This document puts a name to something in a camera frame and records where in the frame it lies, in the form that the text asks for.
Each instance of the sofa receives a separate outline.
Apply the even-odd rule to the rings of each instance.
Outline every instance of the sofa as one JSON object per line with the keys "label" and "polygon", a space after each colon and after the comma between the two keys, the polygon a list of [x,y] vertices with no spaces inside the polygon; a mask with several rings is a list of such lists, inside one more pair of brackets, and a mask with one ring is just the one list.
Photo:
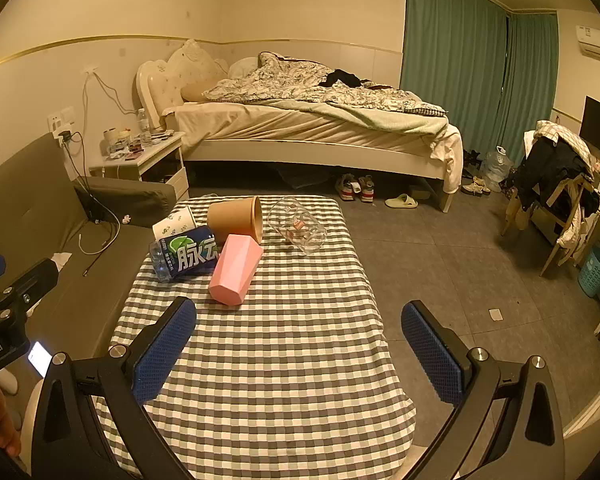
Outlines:
{"label": "sofa", "polygon": [[[47,134],[0,166],[0,254],[6,271],[0,292],[42,258],[71,253],[58,284],[26,324],[29,340],[50,353],[72,359],[104,354],[138,269],[154,240],[151,225],[176,203],[172,186],[133,180],[89,177],[91,193],[118,217],[128,215],[117,239],[99,257],[83,254],[102,247],[117,224],[97,210],[79,181],[64,167],[62,148]],[[90,221],[95,210],[104,221]],[[24,414],[40,376],[23,355],[8,366],[18,379],[14,404]]]}

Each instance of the light green slipper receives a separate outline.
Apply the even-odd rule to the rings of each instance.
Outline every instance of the light green slipper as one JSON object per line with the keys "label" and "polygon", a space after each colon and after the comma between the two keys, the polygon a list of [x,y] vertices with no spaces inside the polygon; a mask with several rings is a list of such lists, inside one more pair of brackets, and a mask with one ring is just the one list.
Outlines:
{"label": "light green slipper", "polygon": [[384,201],[384,203],[388,207],[392,207],[394,209],[413,209],[414,207],[418,206],[418,202],[416,202],[412,197],[410,197],[406,193],[402,193],[396,198],[388,198]]}

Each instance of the illuminated phone screen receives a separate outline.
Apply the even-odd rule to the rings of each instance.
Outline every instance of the illuminated phone screen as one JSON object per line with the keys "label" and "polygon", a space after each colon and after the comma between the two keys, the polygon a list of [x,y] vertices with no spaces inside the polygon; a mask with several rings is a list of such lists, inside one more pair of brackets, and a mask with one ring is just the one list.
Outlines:
{"label": "illuminated phone screen", "polygon": [[44,347],[39,343],[35,342],[33,348],[28,355],[29,362],[38,371],[41,376],[46,375],[46,369],[49,368],[51,363],[51,354],[47,352]]}

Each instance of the nightstand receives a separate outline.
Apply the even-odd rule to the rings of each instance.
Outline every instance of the nightstand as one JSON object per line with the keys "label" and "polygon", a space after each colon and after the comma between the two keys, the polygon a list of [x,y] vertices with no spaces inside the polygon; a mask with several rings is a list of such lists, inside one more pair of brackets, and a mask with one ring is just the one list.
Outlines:
{"label": "nightstand", "polygon": [[182,159],[183,132],[145,148],[135,160],[104,159],[100,164],[89,166],[91,176],[124,178],[125,180],[142,180],[144,182],[164,182],[171,184],[176,190],[176,198],[189,198],[189,182],[187,170]]}

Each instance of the beige bed sheet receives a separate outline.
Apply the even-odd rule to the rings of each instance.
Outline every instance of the beige bed sheet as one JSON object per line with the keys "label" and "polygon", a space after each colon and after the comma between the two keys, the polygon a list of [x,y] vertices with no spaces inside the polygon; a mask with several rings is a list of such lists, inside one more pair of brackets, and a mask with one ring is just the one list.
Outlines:
{"label": "beige bed sheet", "polygon": [[[185,155],[202,140],[213,139],[307,140],[381,148],[424,157],[432,155],[429,140],[424,136],[370,130],[310,112],[238,103],[185,103],[172,111],[178,129],[187,134],[182,139]],[[454,126],[448,127],[458,131]],[[455,192],[462,171],[459,132],[445,139],[440,151],[444,153],[447,165],[444,189]]]}

